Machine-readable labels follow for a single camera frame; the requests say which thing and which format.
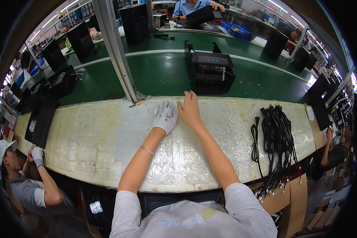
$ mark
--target bracelet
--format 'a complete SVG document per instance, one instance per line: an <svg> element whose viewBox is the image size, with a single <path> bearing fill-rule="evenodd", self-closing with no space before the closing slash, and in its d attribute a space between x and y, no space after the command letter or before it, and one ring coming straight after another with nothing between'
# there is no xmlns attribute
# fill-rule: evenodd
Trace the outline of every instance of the bracelet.
<svg viewBox="0 0 357 238"><path fill-rule="evenodd" d="M140 146L140 148L142 148L142 150L146 150L146 151L148 151L149 153L151 153L151 154L153 155L153 152L152 152L152 151L150 151L150 150L148 150L148 149L146 149L143 145L142 145L142 146Z"/></svg>

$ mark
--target white cap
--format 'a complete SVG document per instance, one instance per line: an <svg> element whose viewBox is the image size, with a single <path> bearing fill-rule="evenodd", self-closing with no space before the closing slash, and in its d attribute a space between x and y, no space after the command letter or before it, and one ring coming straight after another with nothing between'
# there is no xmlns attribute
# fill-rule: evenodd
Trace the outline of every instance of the white cap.
<svg viewBox="0 0 357 238"><path fill-rule="evenodd" d="M12 141L11 143L9 143L6 140L0 140L0 166L3 163L3 157L5 155L5 151L9 147L12 147L12 151L15 152L17 149L17 140Z"/></svg>

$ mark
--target jeans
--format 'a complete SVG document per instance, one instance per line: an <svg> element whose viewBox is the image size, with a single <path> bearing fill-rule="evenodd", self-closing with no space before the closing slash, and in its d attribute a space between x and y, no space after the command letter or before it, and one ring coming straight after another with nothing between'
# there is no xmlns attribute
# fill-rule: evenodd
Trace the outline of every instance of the jeans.
<svg viewBox="0 0 357 238"><path fill-rule="evenodd" d="M218 202L221 194L222 189L194 193L168 193L145 195L145 211L148 215L150 212L152 212L158 207L166 206L183 200L189 200L193 202Z"/></svg>

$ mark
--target plastic wrap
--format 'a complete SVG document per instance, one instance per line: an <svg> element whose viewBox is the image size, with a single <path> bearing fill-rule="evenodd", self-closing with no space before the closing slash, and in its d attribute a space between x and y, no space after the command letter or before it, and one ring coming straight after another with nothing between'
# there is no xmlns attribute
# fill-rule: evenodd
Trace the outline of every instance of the plastic wrap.
<svg viewBox="0 0 357 238"><path fill-rule="evenodd" d="M48 135L46 166L72 178L117 188L122 172L151 129L153 110L165 99L174 105L177 100L183 101L183 97L154 97L131 108L126 100L58 108ZM270 104L280 104L291 121L298 160L313 153L316 148L303 104L199 97L201 119L233 164L241 182L260 178L258 165L251 160L250 127L255 123L255 116L261 115L260 109ZM260 125L258 130L260 162L265 176L268 159L262 149ZM28 143L19 145L23 152L29 148ZM171 133L158 145L140 191L189 192L214 188L220 185L200 141L179 118Z"/></svg>

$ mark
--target cardboard box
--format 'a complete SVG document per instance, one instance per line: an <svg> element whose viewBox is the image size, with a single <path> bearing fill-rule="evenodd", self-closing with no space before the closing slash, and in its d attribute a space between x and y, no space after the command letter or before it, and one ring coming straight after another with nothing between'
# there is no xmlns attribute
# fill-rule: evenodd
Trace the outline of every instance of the cardboard box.
<svg viewBox="0 0 357 238"><path fill-rule="evenodd" d="M270 216L279 212L283 208L285 208L288 204L290 204L290 185L286 184L284 188L279 188L275 191L275 195L266 196L263 203L261 203L263 209L270 214Z"/></svg>
<svg viewBox="0 0 357 238"><path fill-rule="evenodd" d="M327 222L325 223L325 226L328 226L330 224L332 224L333 220L336 218L338 212L340 211L340 207L336 206L333 211L332 214L329 216Z"/></svg>
<svg viewBox="0 0 357 238"><path fill-rule="evenodd" d="M312 221L308 224L307 229L312 230L316 226L316 224L320 220L320 218L323 216L323 214L324 214L323 211L319 211L316 214L316 216L312 219Z"/></svg>
<svg viewBox="0 0 357 238"><path fill-rule="evenodd" d="M330 217L330 215L333 212L333 208L328 208L324 214L321 216L320 220L316 223L315 225L315 229L323 229L325 223L327 222L328 218Z"/></svg>
<svg viewBox="0 0 357 238"><path fill-rule="evenodd" d="M300 231L305 218L307 208L307 176L303 174L289 182L290 204L283 209L280 222L279 237L289 238Z"/></svg>

